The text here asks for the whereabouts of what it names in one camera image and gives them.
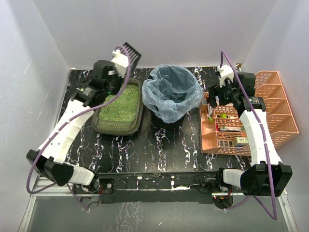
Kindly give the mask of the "black litter scoop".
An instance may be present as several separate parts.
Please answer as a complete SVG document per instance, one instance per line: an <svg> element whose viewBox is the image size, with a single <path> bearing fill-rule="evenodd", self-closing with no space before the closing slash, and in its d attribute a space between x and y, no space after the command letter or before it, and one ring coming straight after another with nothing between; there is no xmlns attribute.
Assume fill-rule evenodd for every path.
<svg viewBox="0 0 309 232"><path fill-rule="evenodd" d="M123 44L123 47L126 49L126 51L129 53L129 61L131 62L131 69L135 70L140 58L141 54L134 48L132 47L129 43L125 42Z"/></svg>

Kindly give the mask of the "blue plastic bag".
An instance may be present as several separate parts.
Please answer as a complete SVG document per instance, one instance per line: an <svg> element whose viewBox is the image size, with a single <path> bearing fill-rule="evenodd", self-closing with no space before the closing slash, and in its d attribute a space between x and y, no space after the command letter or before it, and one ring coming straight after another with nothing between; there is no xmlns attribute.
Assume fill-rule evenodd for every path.
<svg viewBox="0 0 309 232"><path fill-rule="evenodd" d="M142 85L143 104L164 123L175 123L199 107L203 89L186 68L161 64Z"/></svg>

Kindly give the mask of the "dark green litter box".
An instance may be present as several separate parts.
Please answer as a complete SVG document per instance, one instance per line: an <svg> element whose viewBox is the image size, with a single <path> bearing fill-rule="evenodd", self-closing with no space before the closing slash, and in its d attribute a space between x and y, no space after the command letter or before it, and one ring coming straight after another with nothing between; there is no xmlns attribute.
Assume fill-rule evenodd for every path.
<svg viewBox="0 0 309 232"><path fill-rule="evenodd" d="M99 133L116 136L133 135L138 130L143 111L143 103L141 100L141 83L139 80L130 78L128 85L136 85L139 87L139 101L135 119L131 122L113 122L102 120L99 119L101 109L97 109L92 118L92 126L94 130Z"/></svg>

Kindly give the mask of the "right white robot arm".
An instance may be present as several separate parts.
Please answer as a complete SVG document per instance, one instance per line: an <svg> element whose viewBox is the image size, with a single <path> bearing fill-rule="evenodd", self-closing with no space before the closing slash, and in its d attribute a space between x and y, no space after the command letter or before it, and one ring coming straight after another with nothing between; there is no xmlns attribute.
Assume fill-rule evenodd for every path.
<svg viewBox="0 0 309 232"><path fill-rule="evenodd" d="M221 182L241 189L247 196L279 197L292 177L292 168L284 165L267 126L266 105L255 96L255 75L235 73L221 75L218 84L209 88L212 108L232 104L247 134L251 167L246 171L222 169Z"/></svg>

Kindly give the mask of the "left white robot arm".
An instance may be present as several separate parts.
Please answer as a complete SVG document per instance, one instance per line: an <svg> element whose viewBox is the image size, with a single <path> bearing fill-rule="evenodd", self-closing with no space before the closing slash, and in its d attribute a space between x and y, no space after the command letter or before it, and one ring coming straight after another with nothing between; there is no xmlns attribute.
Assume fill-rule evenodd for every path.
<svg viewBox="0 0 309 232"><path fill-rule="evenodd" d="M67 163L66 155L76 136L101 106L107 106L108 95L119 96L122 84L127 83L130 70L128 61L113 58L98 60L92 72L80 80L68 101L59 122L51 134L36 150L29 150L26 157L31 164L27 180L34 171L45 176L58 186L68 183L84 186L93 185L95 173L85 167Z"/></svg>

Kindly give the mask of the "green litter pellets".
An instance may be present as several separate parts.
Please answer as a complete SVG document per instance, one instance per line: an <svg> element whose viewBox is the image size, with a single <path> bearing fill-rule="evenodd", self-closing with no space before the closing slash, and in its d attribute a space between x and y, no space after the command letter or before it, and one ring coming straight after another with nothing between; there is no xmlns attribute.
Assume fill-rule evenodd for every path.
<svg viewBox="0 0 309 232"><path fill-rule="evenodd" d="M113 122L131 122L136 117L138 101L139 87L127 85L116 100L101 108L99 119Z"/></svg>

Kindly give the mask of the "orange file rack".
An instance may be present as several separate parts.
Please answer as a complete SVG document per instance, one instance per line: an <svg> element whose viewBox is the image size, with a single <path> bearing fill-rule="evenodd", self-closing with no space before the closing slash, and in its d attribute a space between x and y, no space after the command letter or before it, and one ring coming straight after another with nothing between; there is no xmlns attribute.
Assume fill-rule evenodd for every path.
<svg viewBox="0 0 309 232"><path fill-rule="evenodd" d="M265 102L267 125L275 148L299 134L277 71L260 71L256 74L255 95L262 97Z"/></svg>

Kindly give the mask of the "orange desk organizer tray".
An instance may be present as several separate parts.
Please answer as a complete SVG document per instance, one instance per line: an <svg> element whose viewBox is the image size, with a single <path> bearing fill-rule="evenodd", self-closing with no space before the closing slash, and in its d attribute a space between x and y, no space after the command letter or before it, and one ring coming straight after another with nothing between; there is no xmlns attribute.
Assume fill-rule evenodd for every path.
<svg viewBox="0 0 309 232"><path fill-rule="evenodd" d="M249 156L249 145L234 146L236 138L246 138L243 124L232 104L212 109L208 104L209 93L203 93L199 106L200 148L202 153Z"/></svg>

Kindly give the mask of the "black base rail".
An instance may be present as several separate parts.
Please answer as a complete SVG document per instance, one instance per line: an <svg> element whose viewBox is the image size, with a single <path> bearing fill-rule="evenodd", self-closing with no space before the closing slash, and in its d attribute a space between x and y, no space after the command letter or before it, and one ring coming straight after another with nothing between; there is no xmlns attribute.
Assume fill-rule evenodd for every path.
<svg viewBox="0 0 309 232"><path fill-rule="evenodd" d="M97 204L125 202L197 202L230 207L241 191L219 183L219 172L100 173L90 187L73 185L80 196L94 196Z"/></svg>

